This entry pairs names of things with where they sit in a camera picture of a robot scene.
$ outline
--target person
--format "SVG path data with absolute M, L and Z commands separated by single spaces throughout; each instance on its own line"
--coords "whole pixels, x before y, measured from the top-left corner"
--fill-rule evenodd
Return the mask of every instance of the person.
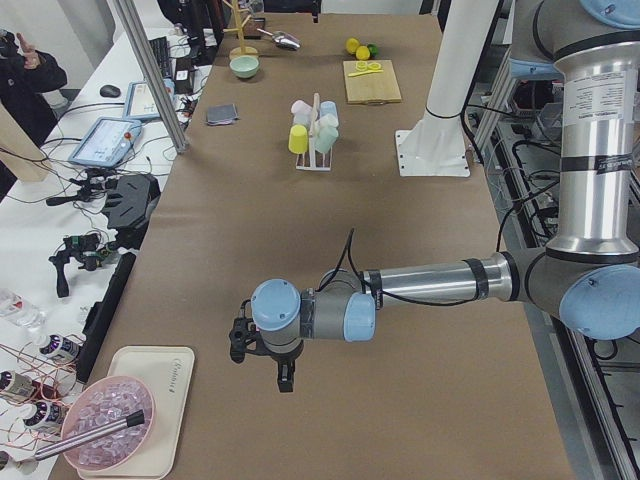
M 49 136 L 57 119 L 47 101 L 39 95 L 66 85 L 67 74 L 56 59 L 40 52 L 18 33 L 0 30 L 0 100 L 9 114 L 36 145 Z

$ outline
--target yellow cup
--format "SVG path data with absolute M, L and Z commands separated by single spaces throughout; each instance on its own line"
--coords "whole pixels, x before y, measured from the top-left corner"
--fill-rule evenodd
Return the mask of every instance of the yellow cup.
M 293 125 L 289 130 L 289 151 L 301 155 L 309 149 L 309 134 L 304 125 Z

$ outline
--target blue joint cap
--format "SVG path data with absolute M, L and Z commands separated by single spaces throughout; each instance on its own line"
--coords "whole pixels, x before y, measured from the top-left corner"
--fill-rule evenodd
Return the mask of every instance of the blue joint cap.
M 376 304 L 371 295 L 354 293 L 344 312 L 344 339 L 366 342 L 376 331 Z
M 251 295 L 251 311 L 253 321 L 260 330 L 282 330 L 293 322 L 300 312 L 300 293 L 286 280 L 267 280 Z
M 638 0 L 580 0 L 580 4 L 593 18 L 605 25 L 622 30 L 640 28 Z
M 511 67 L 511 76 L 519 80 L 557 80 L 562 78 L 562 73 L 552 63 L 510 58 L 509 66 Z
M 596 340 L 614 340 L 640 327 L 640 269 L 610 265 L 584 275 L 560 302 L 560 320 Z

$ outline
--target pink bowl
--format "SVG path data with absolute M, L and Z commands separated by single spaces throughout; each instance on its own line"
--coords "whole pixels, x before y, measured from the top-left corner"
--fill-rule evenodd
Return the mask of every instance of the pink bowl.
M 76 469 L 106 472 L 126 462 L 149 436 L 155 404 L 147 386 L 129 376 L 106 377 L 87 388 L 69 409 L 62 439 L 144 411 L 145 423 L 74 448 L 63 455 Z

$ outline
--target wooden mug tree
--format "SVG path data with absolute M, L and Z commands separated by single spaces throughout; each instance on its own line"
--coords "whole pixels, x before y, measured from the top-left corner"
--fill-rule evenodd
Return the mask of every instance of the wooden mug tree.
M 231 0 L 231 3 L 229 3 L 227 0 L 222 1 L 231 9 L 231 13 L 233 14 L 233 24 L 235 26 L 234 28 L 225 28 L 224 31 L 237 32 L 238 40 L 240 41 L 240 46 L 234 48 L 233 50 L 231 50 L 231 52 L 229 52 L 229 58 L 233 60 L 234 58 L 241 55 L 257 56 L 258 50 L 253 47 L 248 47 L 244 40 L 244 26 L 252 18 L 251 12 L 248 8 L 240 8 L 240 6 L 238 5 L 238 0 Z M 242 18 L 243 13 L 245 12 L 248 13 L 248 15 Z

